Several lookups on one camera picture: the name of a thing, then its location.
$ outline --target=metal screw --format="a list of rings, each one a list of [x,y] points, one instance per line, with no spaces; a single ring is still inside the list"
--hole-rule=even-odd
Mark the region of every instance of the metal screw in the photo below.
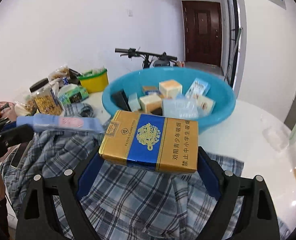
[[[41,175],[40,175],[40,174],[37,174],[37,175],[35,175],[35,176],[33,177],[33,179],[34,179],[35,181],[38,181],[39,179],[41,179]]]
[[[258,181],[263,181],[264,178],[263,178],[262,176],[260,176],[260,175],[257,175],[257,176],[256,176],[256,180],[258,180]]]
[[[225,175],[228,177],[231,177],[231,176],[233,176],[233,173],[232,173],[232,171],[225,171]]]
[[[68,169],[68,170],[66,170],[66,171],[64,172],[64,175],[65,175],[65,176],[70,176],[72,173],[73,173],[73,171],[70,170],[70,169]]]

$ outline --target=bicycle handlebar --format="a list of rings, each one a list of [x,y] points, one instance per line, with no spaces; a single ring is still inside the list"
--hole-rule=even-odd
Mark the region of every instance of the bicycle handlebar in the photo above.
[[[168,56],[167,54],[155,54],[155,53],[150,53],[150,52],[142,52],[142,51],[136,51],[136,49],[115,49],[115,53],[125,53],[125,54],[137,54],[139,55],[144,55],[144,56],[155,56],[157,58],[162,58],[165,57],[168,60],[174,60],[176,61],[178,58],[174,56]]]

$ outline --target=blue plastic basin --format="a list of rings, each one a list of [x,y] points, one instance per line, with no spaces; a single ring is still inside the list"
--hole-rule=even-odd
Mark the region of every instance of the blue plastic basin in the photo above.
[[[142,86],[156,86],[158,88],[159,82],[174,79],[183,85],[183,94],[185,94],[195,78],[200,78],[210,84],[207,97],[216,101],[213,112],[209,116],[197,119],[199,133],[201,133],[228,118],[236,104],[231,87],[219,78],[203,71],[189,68],[158,67],[131,72],[106,87],[102,95],[102,104],[106,111],[113,116],[120,108],[114,104],[111,95],[119,90],[123,89],[127,97],[133,93],[137,93],[138,97],[141,97],[143,96]]]

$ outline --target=light switch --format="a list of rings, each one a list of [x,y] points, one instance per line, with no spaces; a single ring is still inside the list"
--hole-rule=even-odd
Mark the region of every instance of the light switch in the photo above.
[[[128,9],[128,16],[132,17],[133,16],[133,11]]]

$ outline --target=window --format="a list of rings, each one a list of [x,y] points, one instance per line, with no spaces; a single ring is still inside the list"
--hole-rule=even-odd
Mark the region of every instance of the window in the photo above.
[[[229,55],[225,79],[233,88],[240,55],[240,8],[238,0],[227,0],[229,14]]]

